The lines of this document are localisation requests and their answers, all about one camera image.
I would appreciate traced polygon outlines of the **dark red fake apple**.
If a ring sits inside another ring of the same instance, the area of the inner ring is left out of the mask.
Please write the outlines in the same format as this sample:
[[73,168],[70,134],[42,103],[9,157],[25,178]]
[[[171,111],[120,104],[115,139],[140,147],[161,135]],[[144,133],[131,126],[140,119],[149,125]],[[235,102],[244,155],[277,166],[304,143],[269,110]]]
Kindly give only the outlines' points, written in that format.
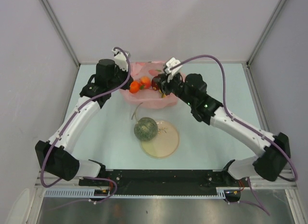
[[162,74],[159,74],[155,77],[152,78],[152,81],[151,81],[151,86],[152,86],[152,89],[154,91],[159,91],[159,92],[163,92],[162,91],[162,83],[163,83],[163,75]]

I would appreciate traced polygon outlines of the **red yellow fake peach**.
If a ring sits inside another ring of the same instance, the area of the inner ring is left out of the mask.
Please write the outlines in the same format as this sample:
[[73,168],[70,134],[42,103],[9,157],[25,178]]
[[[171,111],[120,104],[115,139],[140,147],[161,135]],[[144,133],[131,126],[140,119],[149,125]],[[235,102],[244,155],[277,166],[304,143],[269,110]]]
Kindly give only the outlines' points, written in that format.
[[152,80],[149,77],[143,76],[140,78],[140,89],[141,90],[149,89],[151,86],[152,86]]

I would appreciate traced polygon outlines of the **pink plastic bag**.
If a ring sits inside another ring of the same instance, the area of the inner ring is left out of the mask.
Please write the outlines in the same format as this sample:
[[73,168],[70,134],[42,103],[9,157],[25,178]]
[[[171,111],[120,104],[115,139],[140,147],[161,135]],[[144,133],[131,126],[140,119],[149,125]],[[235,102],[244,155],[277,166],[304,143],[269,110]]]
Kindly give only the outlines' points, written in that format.
[[[142,77],[152,79],[158,74],[163,73],[164,62],[133,62],[131,65],[131,76],[135,81],[140,81]],[[152,87],[141,89],[136,93],[128,90],[120,90],[124,100],[129,104],[141,105],[149,109],[161,109],[168,106],[174,106],[178,98],[173,95],[162,96],[161,92],[154,90]]]

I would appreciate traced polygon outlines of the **green netted fake melon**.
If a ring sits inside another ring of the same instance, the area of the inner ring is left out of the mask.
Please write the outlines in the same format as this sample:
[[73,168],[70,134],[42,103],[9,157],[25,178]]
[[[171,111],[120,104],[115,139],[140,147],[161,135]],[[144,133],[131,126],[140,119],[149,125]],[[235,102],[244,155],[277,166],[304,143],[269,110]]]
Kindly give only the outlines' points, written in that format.
[[148,142],[158,135],[158,125],[156,121],[150,117],[138,118],[137,111],[142,103],[135,108],[131,120],[135,120],[134,134],[138,140]]

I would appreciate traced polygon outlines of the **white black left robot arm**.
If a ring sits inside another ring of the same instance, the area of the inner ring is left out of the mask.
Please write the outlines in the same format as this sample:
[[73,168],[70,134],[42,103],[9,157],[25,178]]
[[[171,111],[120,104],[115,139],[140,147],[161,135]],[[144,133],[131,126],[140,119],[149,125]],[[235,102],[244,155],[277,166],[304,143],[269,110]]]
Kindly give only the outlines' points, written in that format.
[[35,151],[41,167],[40,182],[45,188],[44,172],[57,176],[57,180],[70,181],[75,177],[89,178],[95,185],[106,181],[102,164],[94,160],[79,160],[72,156],[78,138],[90,120],[102,109],[111,94],[129,89],[132,82],[131,65],[127,59],[101,59],[96,73],[82,88],[80,97],[64,123],[47,141],[38,141]]

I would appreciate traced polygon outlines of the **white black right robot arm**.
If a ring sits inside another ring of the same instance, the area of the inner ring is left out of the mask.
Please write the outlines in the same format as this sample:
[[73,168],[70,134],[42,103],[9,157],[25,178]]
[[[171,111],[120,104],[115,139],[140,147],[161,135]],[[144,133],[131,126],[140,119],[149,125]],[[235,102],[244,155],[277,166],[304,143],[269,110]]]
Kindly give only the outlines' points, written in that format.
[[154,81],[162,93],[172,93],[186,103],[198,122],[228,133],[254,152],[253,157],[227,163],[222,174],[225,185],[233,186],[244,177],[256,175],[270,182],[279,178],[290,157],[289,139],[284,133],[259,130],[228,113],[221,102],[207,94],[207,84],[200,74],[188,74],[185,79],[176,74],[171,80],[159,74]]

